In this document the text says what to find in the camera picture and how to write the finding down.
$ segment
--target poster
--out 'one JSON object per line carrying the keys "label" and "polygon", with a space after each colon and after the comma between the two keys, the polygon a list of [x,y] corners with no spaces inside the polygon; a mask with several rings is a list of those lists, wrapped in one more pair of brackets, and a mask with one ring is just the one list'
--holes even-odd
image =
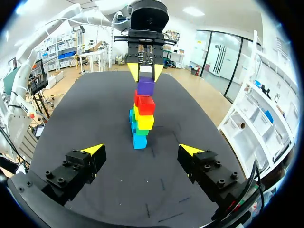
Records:
{"label": "poster", "polygon": [[172,30],[167,30],[165,32],[165,34],[168,35],[168,39],[175,40],[177,42],[176,46],[178,46],[179,40],[180,40],[180,34],[178,32],[175,32],[175,31],[172,31]]}

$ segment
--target red block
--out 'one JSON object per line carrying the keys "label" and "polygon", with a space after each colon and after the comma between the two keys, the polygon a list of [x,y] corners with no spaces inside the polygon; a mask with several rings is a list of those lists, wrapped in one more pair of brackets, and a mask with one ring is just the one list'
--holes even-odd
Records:
{"label": "red block", "polygon": [[138,113],[139,115],[153,115],[155,103],[151,96],[138,97]]}
{"label": "red block", "polygon": [[146,96],[146,95],[138,95],[137,94],[137,90],[135,89],[135,92],[134,92],[134,103],[135,103],[135,106],[138,107],[138,98],[140,96]]}

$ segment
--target purple block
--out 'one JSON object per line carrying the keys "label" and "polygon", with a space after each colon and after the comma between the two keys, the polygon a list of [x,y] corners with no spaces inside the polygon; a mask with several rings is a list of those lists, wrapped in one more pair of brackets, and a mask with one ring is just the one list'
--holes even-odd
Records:
{"label": "purple block", "polygon": [[137,83],[137,94],[152,96],[154,91],[154,81],[150,77],[139,77]]}

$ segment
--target ceiling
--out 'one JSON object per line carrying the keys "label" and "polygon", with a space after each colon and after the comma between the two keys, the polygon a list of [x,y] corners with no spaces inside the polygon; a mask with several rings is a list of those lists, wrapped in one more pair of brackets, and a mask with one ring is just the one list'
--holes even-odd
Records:
{"label": "ceiling", "polygon": [[[169,15],[189,21],[197,26],[229,27],[252,32],[262,31],[261,8],[254,0],[161,0]],[[195,7],[205,13],[194,17],[182,10]]]}
{"label": "ceiling", "polygon": [[[91,10],[96,6],[96,0],[28,0],[27,7],[22,14],[15,13],[11,23],[1,35],[2,47],[0,59],[8,53],[16,53],[20,44],[18,41],[28,38],[39,26],[51,19],[71,4],[79,3],[84,10]],[[240,29],[252,32],[254,29],[260,34],[262,20],[260,8],[254,0],[161,0],[167,7],[169,15],[188,21],[196,26],[218,26]],[[205,16],[194,17],[182,10],[193,6],[205,13]]]}

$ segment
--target screw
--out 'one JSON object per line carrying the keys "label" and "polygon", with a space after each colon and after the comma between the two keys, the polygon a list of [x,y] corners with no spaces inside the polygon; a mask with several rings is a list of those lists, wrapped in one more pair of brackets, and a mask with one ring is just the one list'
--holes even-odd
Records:
{"label": "screw", "polygon": [[49,178],[49,179],[52,179],[53,178],[52,172],[46,171],[46,177]]}
{"label": "screw", "polygon": [[66,181],[62,177],[58,178],[57,180],[58,184],[63,185]]}
{"label": "screw", "polygon": [[225,180],[224,179],[219,179],[217,182],[217,185],[222,188],[225,185]]}
{"label": "screw", "polygon": [[233,172],[232,174],[231,174],[231,179],[233,179],[233,180],[236,180],[237,178],[238,178],[238,175],[237,175],[238,173],[237,172]]}
{"label": "screw", "polygon": [[221,167],[220,161],[217,161],[217,162],[215,163],[215,166],[216,166],[216,167]]}
{"label": "screw", "polygon": [[210,165],[204,165],[204,171],[208,172],[210,170],[211,166]]}
{"label": "screw", "polygon": [[77,171],[77,170],[79,170],[79,165],[77,165],[77,164],[75,164],[75,165],[73,165],[73,170],[75,170],[75,171]]}
{"label": "screw", "polygon": [[68,165],[67,161],[63,161],[63,162],[62,162],[62,165],[63,165],[63,166],[67,166],[67,165]]}

